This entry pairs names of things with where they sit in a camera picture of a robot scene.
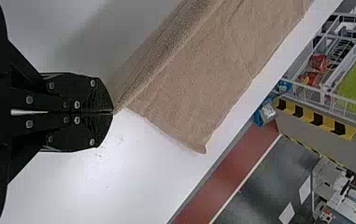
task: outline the white tabletop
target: white tabletop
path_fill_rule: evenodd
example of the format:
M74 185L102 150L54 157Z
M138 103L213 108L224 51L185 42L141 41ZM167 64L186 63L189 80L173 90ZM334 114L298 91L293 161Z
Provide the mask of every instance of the white tabletop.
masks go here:
M40 153L9 184L0 223L166 223L341 0L316 0L200 155L123 110L105 143ZM177 0L1 0L11 41L41 72L104 81Z

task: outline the folded towel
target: folded towel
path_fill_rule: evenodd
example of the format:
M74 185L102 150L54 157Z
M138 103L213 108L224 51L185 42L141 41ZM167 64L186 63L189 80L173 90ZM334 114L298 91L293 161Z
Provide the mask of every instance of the folded towel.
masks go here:
M311 0L184 0L108 83L119 109L183 145L206 142Z

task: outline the warehouse floor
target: warehouse floor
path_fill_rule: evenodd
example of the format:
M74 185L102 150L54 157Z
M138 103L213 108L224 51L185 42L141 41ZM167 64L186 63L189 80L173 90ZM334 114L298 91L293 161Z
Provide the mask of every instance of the warehouse floor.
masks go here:
M308 181L318 160L275 123L253 124L174 223L312 223Z

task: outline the metal shelf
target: metal shelf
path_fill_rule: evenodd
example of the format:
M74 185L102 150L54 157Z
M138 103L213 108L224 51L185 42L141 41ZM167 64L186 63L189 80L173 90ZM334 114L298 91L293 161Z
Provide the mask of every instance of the metal shelf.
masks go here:
M324 55L327 60L324 70L309 65L311 56L317 54ZM292 84L285 96L356 123L356 112L349 109L349 105L356 105L356 100L337 92L355 63L356 13L334 13L281 79ZM300 82L300 75L308 73L319 74L321 78L317 85Z

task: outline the red object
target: red object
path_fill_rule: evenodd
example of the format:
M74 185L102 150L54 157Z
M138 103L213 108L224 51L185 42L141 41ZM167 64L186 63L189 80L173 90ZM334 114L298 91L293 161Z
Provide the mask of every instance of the red object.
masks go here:
M300 75L298 81L307 86L318 87L320 84L321 74L316 72L307 72L304 75Z
M309 66L322 73L327 70L329 63L330 61L324 54L312 55L308 61Z

